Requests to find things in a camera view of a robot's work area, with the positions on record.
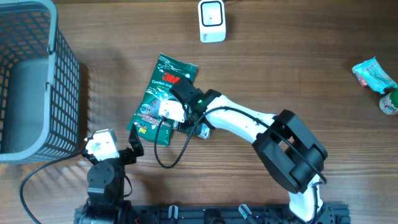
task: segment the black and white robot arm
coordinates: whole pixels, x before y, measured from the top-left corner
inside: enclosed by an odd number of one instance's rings
[[[272,178],[289,191],[290,210],[305,222],[313,219],[315,204],[318,204],[317,211],[323,205],[314,190],[318,190],[318,174],[323,170],[323,162],[328,155],[293,112],[283,110],[275,115],[250,110],[217,91],[203,93],[187,78],[178,81],[170,92],[177,101],[161,102],[159,114],[182,123],[195,124],[206,112],[224,107],[223,110],[208,113],[203,122],[211,129],[225,129],[249,141]],[[281,149],[282,141],[291,137],[294,142],[290,147]]]

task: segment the green package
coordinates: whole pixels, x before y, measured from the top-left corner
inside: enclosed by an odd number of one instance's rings
[[[140,137],[148,141],[155,141],[157,127],[161,119],[159,116],[160,102],[162,100],[175,99],[169,92],[170,87],[179,81],[181,77],[187,77],[193,82],[197,69],[196,65],[179,62],[160,54],[147,90],[144,93],[144,99],[131,118],[127,129],[131,130],[132,124],[135,124]],[[162,123],[157,137],[158,144],[164,146],[170,144],[173,123],[174,120],[171,119]]]

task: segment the wooden table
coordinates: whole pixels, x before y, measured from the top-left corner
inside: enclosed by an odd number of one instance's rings
[[[227,39],[199,40],[197,2],[59,4],[59,26],[82,63],[83,135],[126,126],[160,53],[198,65],[195,86],[216,89],[265,113],[297,113],[328,151],[321,187],[326,202],[349,204],[353,223],[396,223],[398,116],[378,108],[381,95],[362,88],[351,67],[377,56],[398,80],[398,2],[230,1]],[[171,163],[187,135],[174,133],[159,154]],[[192,139],[171,170],[153,145],[127,166],[134,205],[263,205],[289,196],[251,145],[223,130]],[[0,222],[30,223],[19,201],[21,180],[38,164],[0,165]],[[71,223],[86,198],[91,164],[76,158],[28,181],[25,199],[43,223]]]

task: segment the blue plastic package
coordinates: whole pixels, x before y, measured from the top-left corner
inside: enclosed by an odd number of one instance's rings
[[[380,67],[376,57],[353,67],[353,72],[361,86],[369,86],[373,91],[384,94],[385,88],[398,88],[394,82]]]

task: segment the gray plastic basket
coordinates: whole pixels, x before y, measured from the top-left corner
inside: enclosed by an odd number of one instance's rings
[[[80,68],[50,0],[0,2],[0,162],[78,150]]]

